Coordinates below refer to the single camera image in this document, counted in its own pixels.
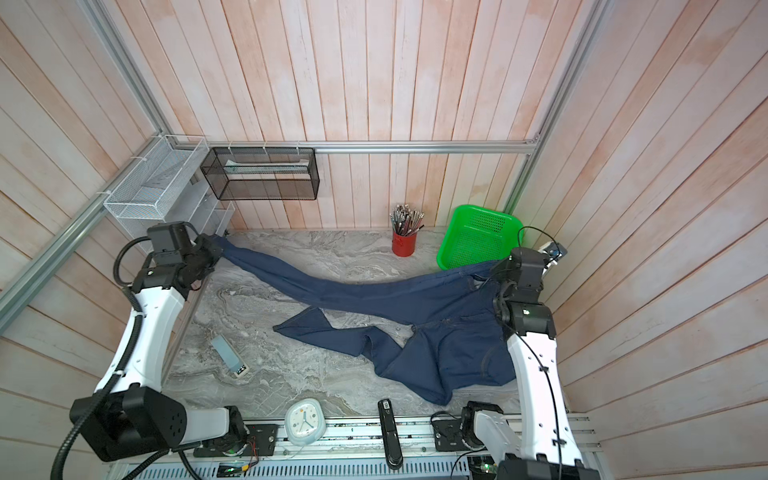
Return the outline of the blue denim trousers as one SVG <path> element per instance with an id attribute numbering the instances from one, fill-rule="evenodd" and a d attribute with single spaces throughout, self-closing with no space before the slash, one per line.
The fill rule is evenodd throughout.
<path id="1" fill-rule="evenodd" d="M 267 254 L 224 238 L 223 256 L 288 297 L 305 304 L 275 332 L 303 343 L 363 356 L 377 376 L 399 382 L 422 399 L 450 403 L 456 389 L 503 386 L 516 377 L 493 300 L 491 263 L 467 265 L 396 282 L 344 284 L 307 275 Z M 399 345 L 378 327 L 337 329 L 335 310 L 384 318 L 411 328 Z"/>

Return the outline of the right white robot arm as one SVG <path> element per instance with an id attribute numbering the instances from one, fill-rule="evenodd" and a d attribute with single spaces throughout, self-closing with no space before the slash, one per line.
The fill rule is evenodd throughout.
<path id="1" fill-rule="evenodd" d="M 465 407 L 462 434 L 477 453 L 492 457 L 497 479 L 598 479 L 575 441 L 557 370 L 556 327 L 539 301 L 543 277 L 567 253 L 551 240 L 516 247 L 491 269 L 500 289 L 494 311 L 513 362 L 520 395 L 521 432 L 488 404 Z"/>

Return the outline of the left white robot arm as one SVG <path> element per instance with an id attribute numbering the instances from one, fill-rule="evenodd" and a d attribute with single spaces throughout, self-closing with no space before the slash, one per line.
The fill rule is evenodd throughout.
<path id="1" fill-rule="evenodd" d="M 152 250 L 133 280 L 123 280 L 122 259 L 114 261 L 113 278 L 129 300 L 130 318 L 94 393 L 72 404 L 73 426 L 54 457 L 53 479 L 63 477 L 78 438 L 104 462 L 145 455 L 129 473 L 131 479 L 171 452 L 188 466 L 190 449 L 234 455 L 248 444 L 249 431 L 237 407 L 190 410 L 162 392 L 162 361 L 173 326 L 190 292 L 213 272 L 222 246 L 186 221 L 154 225 L 124 248 L 141 242 L 150 242 Z"/>

